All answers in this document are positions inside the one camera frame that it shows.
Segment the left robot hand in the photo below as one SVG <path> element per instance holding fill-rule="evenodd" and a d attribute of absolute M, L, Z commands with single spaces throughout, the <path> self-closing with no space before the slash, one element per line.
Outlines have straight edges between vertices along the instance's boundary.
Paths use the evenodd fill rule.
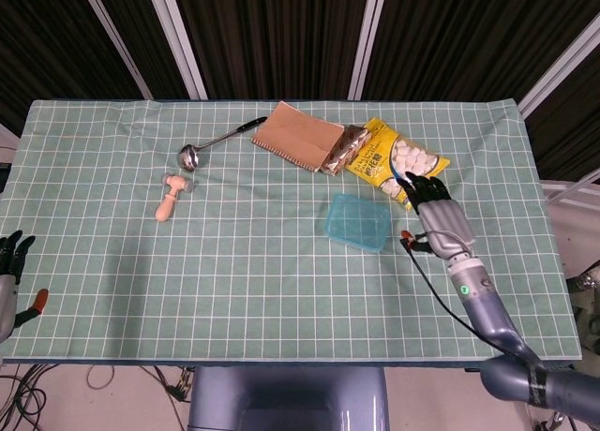
<path fill-rule="evenodd" d="M 35 242 L 34 235 L 22 240 L 23 232 L 16 230 L 8 237 L 0 237 L 0 344 L 15 329 L 40 316 L 48 302 L 49 291 L 41 289 L 34 302 L 24 311 L 17 312 L 19 286 L 29 248 Z"/>

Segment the yellow marshmallow bag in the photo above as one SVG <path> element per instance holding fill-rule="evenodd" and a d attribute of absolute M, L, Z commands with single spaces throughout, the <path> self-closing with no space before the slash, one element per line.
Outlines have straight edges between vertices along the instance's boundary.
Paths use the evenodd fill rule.
<path fill-rule="evenodd" d="M 371 118 L 364 128 L 370 138 L 346 169 L 410 210 L 412 205 L 398 178 L 409 183 L 407 172 L 437 176 L 450 160 L 399 134 L 380 118 Z"/>

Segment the white frame post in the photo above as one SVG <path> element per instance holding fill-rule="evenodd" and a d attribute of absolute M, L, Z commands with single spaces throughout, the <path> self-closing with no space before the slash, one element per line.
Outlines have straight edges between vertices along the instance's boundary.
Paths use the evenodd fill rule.
<path fill-rule="evenodd" d="M 140 90 L 142 97 L 146 100 L 153 100 L 154 96 L 151 93 L 142 73 L 138 69 L 134 59 L 132 58 L 125 41 L 122 39 L 120 33 L 115 26 L 113 19 L 111 18 L 109 11 L 104 6 L 101 0 L 87 0 L 91 9 L 93 9 L 97 19 L 101 23 L 105 30 L 108 38 L 115 47 L 117 53 L 121 57 L 125 64 L 127 71 L 131 75 L 133 81 Z"/>
<path fill-rule="evenodd" d="M 194 100 L 207 100 L 203 77 L 177 0 L 151 0 L 151 2 L 188 96 Z"/>
<path fill-rule="evenodd" d="M 357 101 L 362 98 L 384 2 L 385 0 L 366 1 L 347 95 L 349 101 Z"/>
<path fill-rule="evenodd" d="M 517 107 L 521 117 L 527 119 L 599 46 L 600 12 L 519 101 Z"/>

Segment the brown spiral notebook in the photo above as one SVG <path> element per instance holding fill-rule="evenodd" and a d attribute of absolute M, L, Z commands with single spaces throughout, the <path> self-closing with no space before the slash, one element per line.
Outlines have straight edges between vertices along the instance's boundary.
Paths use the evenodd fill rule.
<path fill-rule="evenodd" d="M 308 171 L 319 171 L 344 126 L 313 117 L 279 101 L 251 139 L 262 149 Z"/>

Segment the black curtain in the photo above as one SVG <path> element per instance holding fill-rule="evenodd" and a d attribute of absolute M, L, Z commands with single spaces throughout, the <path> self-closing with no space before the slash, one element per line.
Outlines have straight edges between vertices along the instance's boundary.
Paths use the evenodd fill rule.
<path fill-rule="evenodd" d="M 154 99 L 190 99 L 151 0 L 101 0 Z M 177 0 L 210 99 L 341 100 L 367 0 Z M 600 0 L 385 0 L 362 100 L 519 102 Z M 0 0 L 0 129 L 143 99 L 87 0 Z"/>

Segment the white metal rail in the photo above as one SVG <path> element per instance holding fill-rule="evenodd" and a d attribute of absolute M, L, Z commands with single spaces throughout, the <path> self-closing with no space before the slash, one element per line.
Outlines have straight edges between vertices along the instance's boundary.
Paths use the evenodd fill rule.
<path fill-rule="evenodd" d="M 547 202 L 554 203 L 568 200 L 572 194 L 582 193 L 583 189 L 589 188 L 598 180 L 600 180 L 600 168 L 586 174 L 576 182 L 545 180 L 541 182 L 541 186 Z"/>

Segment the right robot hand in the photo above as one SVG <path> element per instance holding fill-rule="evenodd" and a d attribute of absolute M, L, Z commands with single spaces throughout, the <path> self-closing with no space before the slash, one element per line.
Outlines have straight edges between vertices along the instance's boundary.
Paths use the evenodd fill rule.
<path fill-rule="evenodd" d="M 432 252 L 443 260 L 473 254 L 474 234 L 465 213 L 437 177 L 407 172 L 397 178 L 419 217 Z"/>

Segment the gold foil snack packet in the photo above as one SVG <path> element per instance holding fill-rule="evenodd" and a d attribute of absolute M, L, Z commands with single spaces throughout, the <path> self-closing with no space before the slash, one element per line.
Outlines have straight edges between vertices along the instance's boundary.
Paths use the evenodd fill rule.
<path fill-rule="evenodd" d="M 322 163 L 320 171 L 328 175 L 337 175 L 354 161 L 358 152 L 366 145 L 370 137 L 370 131 L 362 126 L 345 126 L 334 149 Z"/>

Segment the blue plastic lid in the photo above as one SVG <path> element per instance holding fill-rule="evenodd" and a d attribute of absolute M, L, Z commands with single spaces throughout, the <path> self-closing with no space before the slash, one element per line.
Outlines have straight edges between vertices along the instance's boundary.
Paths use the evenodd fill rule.
<path fill-rule="evenodd" d="M 390 234 L 391 216 L 378 202 L 337 194 L 328 209 L 324 230 L 336 242 L 380 252 Z"/>

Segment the small wooden mallet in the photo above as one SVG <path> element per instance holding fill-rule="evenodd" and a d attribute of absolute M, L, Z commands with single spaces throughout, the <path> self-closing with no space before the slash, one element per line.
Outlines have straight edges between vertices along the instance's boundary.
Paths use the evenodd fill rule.
<path fill-rule="evenodd" d="M 163 200 L 156 209 L 155 219 L 158 222 L 165 222 L 173 213 L 174 205 L 179 193 L 191 192 L 193 190 L 193 184 L 184 176 L 169 173 L 165 173 L 162 176 L 161 183 L 168 187 L 168 191 L 165 193 Z"/>

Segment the green checked tablecloth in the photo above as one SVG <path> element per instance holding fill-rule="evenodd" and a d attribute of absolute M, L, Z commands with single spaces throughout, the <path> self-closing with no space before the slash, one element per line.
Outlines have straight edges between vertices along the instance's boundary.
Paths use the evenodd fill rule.
<path fill-rule="evenodd" d="M 356 175 L 300 169 L 244 134 L 205 153 L 172 217 L 161 178 L 186 143 L 273 110 L 270 102 L 37 100 L 6 188 L 0 235 L 34 235 L 19 305 L 42 315 L 0 344 L 12 361 L 317 361 L 466 364 L 492 351 L 442 260 L 411 261 L 416 215 Z M 385 206 L 371 252 L 324 230 L 337 194 Z"/>

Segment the grey-blue robot torso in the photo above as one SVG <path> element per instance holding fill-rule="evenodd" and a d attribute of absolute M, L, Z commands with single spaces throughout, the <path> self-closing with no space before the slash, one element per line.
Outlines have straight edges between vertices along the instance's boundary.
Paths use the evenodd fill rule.
<path fill-rule="evenodd" d="M 389 431 L 383 369 L 198 366 L 187 431 Z"/>

